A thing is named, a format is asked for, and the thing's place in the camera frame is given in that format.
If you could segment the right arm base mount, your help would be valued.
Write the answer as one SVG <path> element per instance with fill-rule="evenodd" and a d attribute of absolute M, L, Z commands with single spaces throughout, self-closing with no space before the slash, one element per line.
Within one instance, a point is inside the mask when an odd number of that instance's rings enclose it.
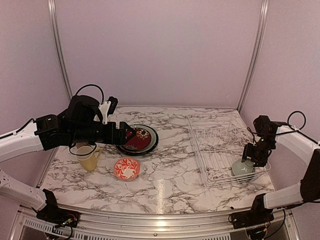
<path fill-rule="evenodd" d="M 253 200 L 250 210 L 234 212 L 229 215 L 228 221 L 233 225 L 234 229 L 269 223 L 275 219 L 273 209 L 265 208 L 265 195 L 265 193 L 257 195 Z"/>

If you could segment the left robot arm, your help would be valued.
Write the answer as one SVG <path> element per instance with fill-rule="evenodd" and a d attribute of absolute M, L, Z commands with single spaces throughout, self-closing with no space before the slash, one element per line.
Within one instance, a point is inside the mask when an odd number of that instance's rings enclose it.
<path fill-rule="evenodd" d="M 4 162 L 60 146 L 73 148 L 77 143 L 125 145 L 136 132 L 126 122 L 116 124 L 108 121 L 117 104 L 114 97 L 99 102 L 87 95 L 74 95 L 67 109 L 60 114 L 31 119 L 21 128 L 2 135 L 0 160 Z M 58 208 L 53 192 L 31 187 L 4 171 L 0 172 L 0 194 L 43 212 L 53 223 L 63 219 L 63 211 Z"/>

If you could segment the white red patterned bowl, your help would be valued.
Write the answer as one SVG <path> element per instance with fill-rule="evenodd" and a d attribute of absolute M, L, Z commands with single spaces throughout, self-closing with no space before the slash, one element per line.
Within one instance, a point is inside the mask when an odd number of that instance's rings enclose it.
<path fill-rule="evenodd" d="M 113 165 L 113 174 L 120 180 L 132 181 L 140 173 L 140 163 L 132 157 L 124 157 L 117 160 Z"/>

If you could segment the red floral plate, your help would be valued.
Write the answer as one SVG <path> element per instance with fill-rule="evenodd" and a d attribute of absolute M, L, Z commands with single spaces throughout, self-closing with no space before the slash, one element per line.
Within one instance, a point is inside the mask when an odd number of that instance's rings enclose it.
<path fill-rule="evenodd" d="M 143 127 L 134 127 L 136 135 L 130 139 L 123 148 L 129 151 L 140 151 L 151 143 L 151 134 Z"/>

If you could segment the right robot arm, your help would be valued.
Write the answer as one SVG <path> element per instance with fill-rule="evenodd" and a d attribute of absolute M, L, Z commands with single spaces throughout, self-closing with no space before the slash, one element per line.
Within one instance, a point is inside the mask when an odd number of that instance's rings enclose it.
<path fill-rule="evenodd" d="M 264 167 L 271 153 L 280 147 L 283 153 L 293 157 L 291 164 L 305 167 L 302 179 L 290 186 L 255 197 L 247 219 L 258 224 L 267 216 L 267 211 L 277 208 L 301 206 L 320 202 L 320 143 L 294 127 L 289 121 L 272 121 L 260 115 L 253 121 L 252 134 L 258 137 L 247 143 L 242 162 L 249 161 L 254 167 Z"/>

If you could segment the yellow ceramic mug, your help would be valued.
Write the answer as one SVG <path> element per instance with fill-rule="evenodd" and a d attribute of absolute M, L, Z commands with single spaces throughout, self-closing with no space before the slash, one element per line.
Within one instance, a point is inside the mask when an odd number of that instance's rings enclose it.
<path fill-rule="evenodd" d="M 85 145 L 76 151 L 76 159 L 87 172 L 92 172 L 97 167 L 101 153 L 100 148 L 93 149 L 91 146 Z"/>

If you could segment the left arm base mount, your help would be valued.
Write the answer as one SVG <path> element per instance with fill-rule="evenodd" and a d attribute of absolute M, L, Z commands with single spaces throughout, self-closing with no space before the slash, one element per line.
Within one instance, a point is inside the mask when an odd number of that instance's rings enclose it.
<path fill-rule="evenodd" d="M 79 222 L 80 213 L 74 210 L 60 208 L 54 193 L 50 190 L 42 190 L 45 195 L 45 205 L 42 209 L 36 210 L 36 217 L 57 227 L 69 226 L 76 228 Z"/>

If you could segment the pale green bowl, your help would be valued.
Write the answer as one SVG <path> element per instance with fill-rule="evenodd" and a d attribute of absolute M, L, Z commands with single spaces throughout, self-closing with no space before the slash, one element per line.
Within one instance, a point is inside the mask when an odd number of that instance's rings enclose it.
<path fill-rule="evenodd" d="M 233 176 L 248 175 L 254 172 L 254 163 L 250 160 L 242 162 L 241 159 L 235 161 L 231 167 Z"/>

